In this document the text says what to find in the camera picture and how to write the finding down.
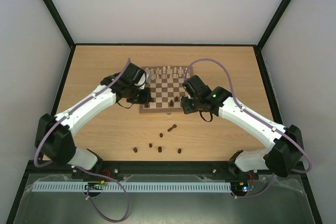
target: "gray wall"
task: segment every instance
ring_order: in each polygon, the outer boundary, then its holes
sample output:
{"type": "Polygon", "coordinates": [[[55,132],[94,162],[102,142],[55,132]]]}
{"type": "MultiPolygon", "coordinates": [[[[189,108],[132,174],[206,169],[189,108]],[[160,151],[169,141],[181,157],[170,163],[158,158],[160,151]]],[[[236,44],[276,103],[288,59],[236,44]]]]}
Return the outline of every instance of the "gray wall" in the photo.
{"type": "Polygon", "coordinates": [[[281,0],[53,0],[75,42],[256,44],[281,0]]]}
{"type": "Polygon", "coordinates": [[[42,0],[0,0],[0,223],[5,223],[38,119],[50,112],[69,47],[42,0]]]}
{"type": "Polygon", "coordinates": [[[324,223],[335,223],[336,1],[293,0],[263,53],[287,125],[302,130],[324,223]]]}

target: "wooden table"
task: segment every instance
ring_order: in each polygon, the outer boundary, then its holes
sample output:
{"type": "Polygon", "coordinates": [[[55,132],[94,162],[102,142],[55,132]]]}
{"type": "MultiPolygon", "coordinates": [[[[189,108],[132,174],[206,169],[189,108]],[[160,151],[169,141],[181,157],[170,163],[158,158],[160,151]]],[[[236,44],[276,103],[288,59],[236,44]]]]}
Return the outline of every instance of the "wooden table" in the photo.
{"type": "MultiPolygon", "coordinates": [[[[104,77],[119,72],[127,58],[139,67],[188,65],[199,58],[218,60],[229,71],[241,102],[272,118],[252,47],[77,46],[58,112],[89,94],[104,77]]],[[[225,73],[214,63],[199,62],[193,71],[210,88],[229,89],[225,73]]],[[[129,110],[114,105],[102,111],[79,131],[75,144],[96,152],[106,161],[225,161],[238,150],[263,147],[230,121],[215,117],[206,123],[198,113],[140,114],[139,105],[129,110]],[[167,132],[173,124],[177,128],[167,132]]]]}

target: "purple cable sleeve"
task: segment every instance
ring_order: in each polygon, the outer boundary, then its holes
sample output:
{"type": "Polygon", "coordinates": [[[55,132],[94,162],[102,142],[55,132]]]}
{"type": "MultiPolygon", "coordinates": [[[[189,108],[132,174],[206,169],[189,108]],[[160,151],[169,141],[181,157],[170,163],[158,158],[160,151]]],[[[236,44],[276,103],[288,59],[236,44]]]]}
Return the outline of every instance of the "purple cable sleeve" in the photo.
{"type": "Polygon", "coordinates": [[[248,196],[236,196],[233,192],[231,192],[231,194],[233,196],[237,197],[237,198],[242,198],[242,199],[247,199],[247,198],[253,198],[253,197],[260,196],[260,195],[264,194],[270,188],[270,186],[273,184],[274,177],[275,177],[275,174],[272,174],[272,178],[271,178],[271,181],[269,182],[269,184],[265,187],[264,190],[258,192],[257,194],[248,195],[248,196]]]}
{"type": "MultiPolygon", "coordinates": [[[[240,105],[240,103],[237,101],[237,98],[236,98],[236,95],[235,95],[235,92],[234,92],[234,89],[233,89],[233,85],[232,85],[232,79],[229,75],[229,72],[226,70],[226,68],[221,64],[219,63],[218,61],[214,60],[214,59],[209,59],[209,58],[203,58],[203,59],[198,59],[198,60],[195,60],[193,61],[187,68],[185,74],[184,74],[184,79],[186,79],[186,76],[189,72],[189,69],[191,68],[191,66],[197,62],[200,62],[200,61],[211,61],[213,63],[216,63],[217,65],[219,65],[223,70],[224,72],[226,73],[226,76],[227,76],[227,79],[229,81],[229,85],[230,85],[230,89],[231,89],[231,93],[232,93],[232,98],[235,102],[235,104],[238,106],[238,108],[242,108],[242,105],[240,105]]],[[[244,109],[243,110],[246,114],[248,114],[249,116],[251,116],[252,118],[254,118],[255,120],[257,120],[258,122],[262,123],[263,125],[265,125],[266,127],[272,129],[273,126],[267,122],[265,122],[263,119],[257,117],[256,115],[252,114],[250,111],[244,109]]],[[[290,138],[289,136],[287,136],[285,133],[279,131],[278,129],[276,129],[276,132],[279,133],[281,136],[283,136],[284,138],[286,138],[290,143],[292,143],[302,154],[303,156],[306,158],[307,162],[308,162],[308,168],[306,170],[297,170],[297,169],[293,169],[294,172],[296,173],[307,173],[307,172],[310,172],[311,169],[312,169],[312,161],[310,159],[310,157],[308,156],[308,154],[301,148],[300,145],[298,145],[292,138],[290,138]]]]}
{"type": "Polygon", "coordinates": [[[120,186],[120,188],[124,191],[124,194],[125,194],[125,196],[126,196],[126,198],[127,198],[127,210],[126,210],[126,213],[124,214],[124,216],[123,216],[121,219],[119,219],[119,220],[110,219],[110,218],[106,217],[101,211],[99,211],[99,209],[98,209],[97,206],[93,203],[91,197],[89,196],[89,191],[90,191],[91,188],[88,188],[88,190],[87,190],[87,192],[86,192],[86,196],[88,197],[88,200],[89,200],[89,201],[91,202],[91,204],[93,205],[93,207],[94,207],[95,211],[97,212],[97,214],[98,214],[101,218],[103,218],[104,220],[109,221],[109,222],[113,222],[113,223],[116,223],[116,222],[122,222],[122,221],[126,220],[127,217],[128,217],[128,214],[129,214],[129,212],[130,212],[130,209],[131,209],[131,200],[130,200],[129,194],[127,193],[125,187],[124,187],[119,181],[117,181],[116,179],[110,178],[110,177],[105,176],[105,175],[100,175],[100,174],[97,174],[97,173],[91,173],[91,172],[89,172],[89,171],[87,171],[87,170],[85,170],[84,168],[79,167],[79,166],[76,166],[76,168],[78,168],[78,169],[81,170],[82,172],[84,172],[84,173],[86,173],[86,174],[89,174],[89,175],[91,175],[91,176],[97,176],[97,177],[101,177],[101,178],[108,179],[109,181],[115,182],[115,183],[117,183],[117,184],[120,186]]]}
{"type": "MultiPolygon", "coordinates": [[[[110,88],[113,84],[115,84],[116,81],[118,81],[118,79],[122,76],[122,74],[125,72],[127,66],[130,64],[131,60],[130,58],[128,58],[126,65],[124,66],[124,68],[121,70],[121,72],[117,75],[117,77],[109,84],[107,85],[105,88],[103,88],[102,90],[100,90],[99,92],[96,93],[96,96],[100,95],[101,93],[103,93],[104,91],[106,91],[106,89],[110,88]]],[[[88,98],[86,98],[84,101],[80,102],[78,105],[76,105],[72,110],[69,111],[69,115],[73,114],[76,110],[78,110],[81,106],[83,106],[85,103],[91,101],[93,99],[93,96],[90,96],[88,98]]],[[[52,161],[47,161],[43,164],[39,164],[38,163],[38,154],[40,153],[42,146],[44,145],[44,143],[47,141],[48,137],[50,136],[50,134],[53,132],[53,130],[59,125],[61,124],[61,122],[63,122],[66,119],[66,117],[64,116],[63,118],[61,118],[60,120],[58,120],[51,128],[50,130],[45,134],[45,136],[42,138],[40,144],[38,145],[35,155],[34,155],[34,165],[38,168],[40,167],[44,167],[47,166],[49,164],[52,163],[52,161]]]]}

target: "purple cable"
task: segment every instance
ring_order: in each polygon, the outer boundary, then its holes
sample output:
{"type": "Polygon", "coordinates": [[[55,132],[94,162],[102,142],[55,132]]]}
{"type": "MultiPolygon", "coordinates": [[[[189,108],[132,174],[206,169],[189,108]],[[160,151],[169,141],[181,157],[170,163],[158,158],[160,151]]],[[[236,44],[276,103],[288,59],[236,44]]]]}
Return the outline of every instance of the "purple cable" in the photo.
{"type": "Polygon", "coordinates": [[[257,194],[253,194],[253,195],[248,195],[248,196],[236,196],[233,192],[231,192],[231,194],[237,198],[243,198],[243,199],[247,199],[247,198],[253,198],[253,197],[257,197],[257,196],[260,196],[262,195],[263,193],[265,193],[269,188],[270,186],[273,184],[274,182],[274,177],[275,177],[275,174],[272,174],[272,178],[271,178],[271,181],[269,182],[269,184],[265,187],[264,190],[258,192],[257,194]]]}
{"type": "MultiPolygon", "coordinates": [[[[234,92],[234,89],[233,89],[233,85],[232,85],[232,79],[229,75],[229,72],[226,70],[226,68],[221,64],[219,63],[218,61],[216,60],[213,60],[213,59],[209,59],[209,58],[203,58],[203,59],[198,59],[198,60],[195,60],[193,62],[191,62],[191,64],[188,66],[185,74],[184,74],[184,78],[186,79],[186,76],[189,72],[189,69],[191,68],[191,66],[197,62],[200,62],[200,61],[211,61],[213,63],[216,63],[217,65],[219,65],[223,70],[224,72],[226,73],[226,76],[227,76],[227,79],[229,81],[229,85],[230,85],[230,89],[231,89],[231,93],[232,93],[232,98],[235,102],[235,104],[238,106],[238,108],[242,108],[242,106],[239,104],[239,102],[237,101],[237,98],[236,98],[236,95],[235,95],[235,92],[234,92]]],[[[256,119],[258,122],[262,123],[263,125],[265,125],[266,127],[272,129],[273,126],[267,122],[265,122],[264,120],[262,120],[261,118],[257,117],[256,115],[253,115],[250,111],[244,109],[243,110],[246,114],[248,114],[249,116],[251,116],[252,118],[256,119]]],[[[308,161],[308,168],[306,170],[297,170],[297,169],[293,169],[294,172],[296,173],[307,173],[307,172],[310,172],[311,171],[311,168],[312,168],[312,161],[310,159],[310,157],[308,156],[308,154],[301,148],[300,145],[298,145],[292,138],[290,138],[289,136],[287,136],[285,133],[279,131],[278,129],[275,130],[277,133],[279,133],[281,136],[283,136],[284,138],[286,138],[291,144],[293,144],[302,154],[303,156],[306,158],[306,160],[308,161]]]]}
{"type": "MultiPolygon", "coordinates": [[[[104,91],[106,91],[106,89],[110,88],[120,77],[121,75],[125,72],[126,67],[129,65],[129,63],[131,63],[130,58],[128,58],[126,65],[124,66],[124,68],[121,70],[121,72],[118,74],[118,76],[109,84],[107,85],[105,88],[103,88],[102,90],[100,90],[99,92],[96,93],[96,96],[100,95],[101,93],[103,93],[104,91]]],[[[72,110],[69,111],[69,115],[71,115],[72,113],[74,113],[77,109],[79,109],[81,106],[83,106],[85,103],[89,102],[90,100],[93,99],[93,96],[90,96],[88,98],[86,98],[84,101],[80,102],[77,106],[75,106],[72,110]]],[[[47,132],[47,134],[45,134],[45,136],[42,138],[40,144],[37,147],[37,150],[35,152],[35,156],[34,156],[34,165],[38,168],[40,167],[44,167],[47,166],[49,164],[52,163],[52,161],[47,161],[43,164],[39,164],[38,163],[38,154],[40,153],[42,146],[44,145],[44,143],[47,141],[49,135],[53,132],[53,130],[59,125],[61,124],[61,122],[63,122],[66,119],[66,117],[64,116],[63,118],[61,118],[60,120],[58,120],[51,128],[50,130],[47,132]]]]}
{"type": "Polygon", "coordinates": [[[110,180],[110,181],[112,181],[112,182],[117,183],[117,184],[120,186],[120,188],[124,191],[124,194],[125,194],[125,196],[126,196],[126,198],[127,198],[127,210],[126,210],[126,213],[124,214],[124,216],[123,216],[121,219],[119,219],[119,220],[110,219],[110,218],[106,217],[104,214],[102,214],[101,211],[99,211],[99,209],[98,209],[97,206],[93,203],[91,197],[89,196],[89,191],[90,191],[91,188],[88,188],[88,190],[87,190],[87,192],[86,192],[86,196],[88,197],[87,199],[88,199],[88,200],[91,202],[91,204],[93,205],[93,207],[94,207],[95,211],[97,212],[97,214],[98,214],[101,218],[103,218],[104,220],[109,221],[109,222],[114,222],[114,223],[116,223],[116,222],[122,222],[122,221],[126,220],[127,217],[128,217],[128,214],[129,214],[129,212],[130,212],[130,209],[131,209],[131,200],[130,200],[130,197],[129,197],[129,195],[128,195],[126,189],[125,189],[125,187],[124,187],[119,181],[117,181],[116,179],[110,178],[110,177],[105,176],[105,175],[100,175],[100,174],[97,174],[97,173],[91,173],[91,172],[85,170],[84,168],[82,168],[82,167],[80,167],[80,166],[76,166],[76,168],[79,169],[79,170],[81,170],[82,172],[84,172],[84,173],[86,173],[86,174],[91,175],[91,176],[97,176],[97,177],[101,177],[101,178],[108,179],[108,180],[110,180]]]}

